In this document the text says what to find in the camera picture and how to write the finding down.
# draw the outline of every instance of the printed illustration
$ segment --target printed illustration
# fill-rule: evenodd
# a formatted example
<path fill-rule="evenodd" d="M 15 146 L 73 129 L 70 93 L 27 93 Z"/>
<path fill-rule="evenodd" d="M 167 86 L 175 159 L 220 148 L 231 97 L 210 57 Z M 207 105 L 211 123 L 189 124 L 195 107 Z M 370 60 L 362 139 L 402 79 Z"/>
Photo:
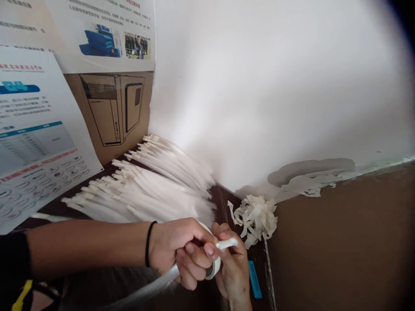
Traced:
<path fill-rule="evenodd" d="M 139 35 L 124 32 L 125 53 L 128 58 L 151 59 L 151 41 Z"/>
<path fill-rule="evenodd" d="M 104 25 L 92 24 L 91 29 L 85 29 L 88 43 L 79 48 L 84 55 L 121 57 L 121 40 L 118 31 Z"/>
<path fill-rule="evenodd" d="M 103 146 L 121 145 L 140 122 L 145 79 L 112 74 L 80 78 Z"/>

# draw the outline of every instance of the cardboard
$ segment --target cardboard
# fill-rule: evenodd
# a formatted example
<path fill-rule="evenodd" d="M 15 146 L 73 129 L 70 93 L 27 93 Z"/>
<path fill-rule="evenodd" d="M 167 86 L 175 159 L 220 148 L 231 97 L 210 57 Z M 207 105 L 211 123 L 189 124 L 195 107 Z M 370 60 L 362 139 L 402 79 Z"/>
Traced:
<path fill-rule="evenodd" d="M 153 73 L 65 74 L 102 165 L 147 135 Z"/>

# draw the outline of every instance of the black hair tie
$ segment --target black hair tie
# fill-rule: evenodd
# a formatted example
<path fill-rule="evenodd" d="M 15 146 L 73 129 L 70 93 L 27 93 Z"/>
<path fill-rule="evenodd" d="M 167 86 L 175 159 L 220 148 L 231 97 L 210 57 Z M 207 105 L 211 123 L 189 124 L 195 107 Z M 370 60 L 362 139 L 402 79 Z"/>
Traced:
<path fill-rule="evenodd" d="M 157 223 L 157 221 L 153 221 L 150 225 L 150 228 L 148 229 L 148 233 L 147 233 L 147 243 L 146 243 L 146 267 L 150 268 L 150 261 L 148 260 L 148 248 L 149 248 L 149 244 L 150 244 L 150 234 L 151 234 L 151 229 L 153 228 L 153 225 Z"/>

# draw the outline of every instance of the sleeve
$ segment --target sleeve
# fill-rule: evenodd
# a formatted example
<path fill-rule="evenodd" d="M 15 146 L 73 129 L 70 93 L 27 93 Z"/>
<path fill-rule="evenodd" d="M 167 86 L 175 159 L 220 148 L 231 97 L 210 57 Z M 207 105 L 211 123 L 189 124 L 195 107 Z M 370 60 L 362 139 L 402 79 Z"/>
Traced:
<path fill-rule="evenodd" d="M 0 235 L 0 254 L 3 284 L 32 279 L 29 245 L 23 232 Z"/>

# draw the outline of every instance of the crumpled tape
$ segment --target crumpled tape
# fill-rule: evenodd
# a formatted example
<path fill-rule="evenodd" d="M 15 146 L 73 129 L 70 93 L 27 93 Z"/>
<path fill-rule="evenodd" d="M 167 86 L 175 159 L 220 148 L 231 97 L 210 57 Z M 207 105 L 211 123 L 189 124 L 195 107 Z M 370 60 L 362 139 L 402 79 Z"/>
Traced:
<path fill-rule="evenodd" d="M 230 215 L 235 225 L 243 226 L 241 238 L 246 236 L 245 246 L 249 249 L 262 237 L 269 239 L 277 229 L 277 208 L 274 200 L 265 201 L 263 196 L 246 196 L 241 205 L 234 211 L 233 204 L 228 201 Z"/>

